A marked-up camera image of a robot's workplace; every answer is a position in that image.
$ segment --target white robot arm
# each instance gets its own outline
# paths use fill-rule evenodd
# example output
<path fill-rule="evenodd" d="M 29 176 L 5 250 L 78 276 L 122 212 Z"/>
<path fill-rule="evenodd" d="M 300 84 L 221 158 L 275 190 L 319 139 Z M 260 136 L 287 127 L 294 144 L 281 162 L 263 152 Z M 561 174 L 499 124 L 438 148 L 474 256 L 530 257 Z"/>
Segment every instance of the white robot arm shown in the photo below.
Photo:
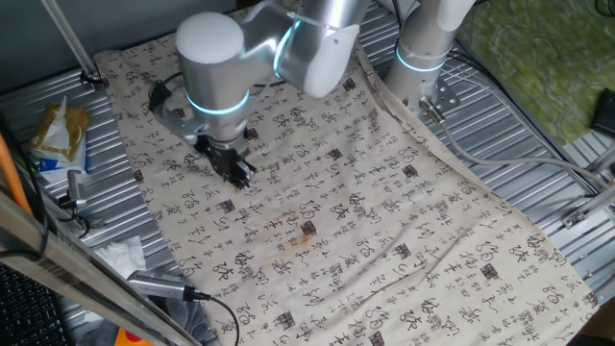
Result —
<path fill-rule="evenodd" d="M 456 29 L 473 3 L 424 0 L 409 16 L 385 80 L 409 108 L 418 107 L 422 96 L 432 97 Z M 164 85 L 154 88 L 150 108 L 226 181 L 244 188 L 256 172 L 244 160 L 249 88 L 275 73 L 311 97 L 326 96 L 343 76 L 368 5 L 369 0 L 305 0 L 298 12 L 290 12 L 264 1 L 242 24 L 220 13 L 195 14 L 176 37 L 194 117 L 184 122 L 163 106 L 170 96 Z"/>

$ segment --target cloth with chinese calligraphy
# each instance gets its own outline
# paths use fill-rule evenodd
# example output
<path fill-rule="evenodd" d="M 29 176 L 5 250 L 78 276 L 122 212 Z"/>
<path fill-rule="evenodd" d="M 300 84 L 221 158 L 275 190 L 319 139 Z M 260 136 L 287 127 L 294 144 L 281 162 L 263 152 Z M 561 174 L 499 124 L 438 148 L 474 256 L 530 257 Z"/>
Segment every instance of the cloth with chinese calligraphy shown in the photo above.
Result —
<path fill-rule="evenodd" d="M 234 309 L 242 343 L 565 345 L 596 308 L 546 235 L 386 90 L 359 46 L 324 99 L 290 85 L 251 98 L 258 173 L 242 191 L 147 110 L 150 85 L 178 71 L 174 35 L 98 65 L 169 249 Z M 232 345 L 230 316 L 207 310 Z"/>

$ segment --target orange object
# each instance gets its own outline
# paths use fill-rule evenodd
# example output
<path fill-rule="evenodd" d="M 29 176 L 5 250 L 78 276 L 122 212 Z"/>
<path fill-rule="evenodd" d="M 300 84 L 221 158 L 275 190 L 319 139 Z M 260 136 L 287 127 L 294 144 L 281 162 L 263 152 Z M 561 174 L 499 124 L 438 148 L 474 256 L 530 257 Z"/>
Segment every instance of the orange object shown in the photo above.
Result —
<path fill-rule="evenodd" d="M 115 346 L 152 346 L 152 344 L 120 328 L 115 339 Z"/>
<path fill-rule="evenodd" d="M 7 176 L 7 181 L 11 187 L 12 198 L 18 206 L 25 210 L 30 216 L 34 217 L 28 199 L 26 198 L 26 193 L 23 191 L 21 180 L 19 180 L 17 168 L 15 168 L 15 163 L 12 161 L 11 152 L 9 152 L 9 147 L 2 136 L 0 136 L 0 166 L 2 166 L 4 174 Z"/>

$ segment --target keyboard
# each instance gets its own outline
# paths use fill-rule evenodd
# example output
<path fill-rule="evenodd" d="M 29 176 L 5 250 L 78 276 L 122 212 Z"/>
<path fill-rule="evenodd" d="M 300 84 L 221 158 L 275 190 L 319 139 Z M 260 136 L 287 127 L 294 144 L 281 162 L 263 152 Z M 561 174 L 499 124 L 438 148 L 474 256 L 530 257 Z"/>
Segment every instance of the keyboard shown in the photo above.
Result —
<path fill-rule="evenodd" d="M 42 284 L 0 263 L 0 344 L 68 346 L 58 300 Z"/>

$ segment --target gray cable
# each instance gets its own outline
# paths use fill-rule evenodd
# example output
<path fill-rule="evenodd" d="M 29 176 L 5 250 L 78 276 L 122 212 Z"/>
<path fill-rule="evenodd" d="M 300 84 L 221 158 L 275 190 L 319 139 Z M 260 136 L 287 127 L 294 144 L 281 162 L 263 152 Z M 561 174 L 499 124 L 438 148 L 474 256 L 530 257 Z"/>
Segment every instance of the gray cable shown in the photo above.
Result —
<path fill-rule="evenodd" d="M 594 182 L 598 183 L 598 185 L 600 185 L 603 189 L 608 189 L 609 188 L 608 184 L 605 183 L 600 177 L 598 177 L 594 173 L 588 171 L 585 168 L 581 168 L 581 167 L 579 167 L 577 165 L 569 163 L 567 161 L 562 161 L 562 160 L 558 160 L 558 159 L 550 159 L 550 158 L 519 158 L 519 159 L 511 159 L 511 160 L 484 160 L 484 159 L 479 159 L 477 157 L 474 157 L 474 156 L 468 154 L 465 150 L 461 149 L 461 147 L 459 146 L 459 144 L 456 142 L 455 138 L 453 137 L 453 134 L 451 134 L 451 130 L 449 130 L 449 127 L 447 126 L 446 122 L 442 122 L 439 125 L 442 128 L 442 131 L 444 132 L 444 135 L 446 135 L 446 137 L 449 139 L 449 141 L 451 142 L 453 147 L 457 150 L 457 152 L 463 158 L 465 158 L 465 159 L 467 159 L 469 161 L 472 161 L 472 162 L 475 162 L 475 163 L 479 163 L 479 164 L 488 164 L 488 165 L 521 164 L 521 163 L 528 163 L 528 162 L 549 163 L 549 164 L 553 164 L 553 165 L 560 166 L 560 167 L 563 167 L 563 168 L 572 169 L 575 172 L 579 173 L 580 175 L 584 176 L 585 178 L 591 179 Z"/>

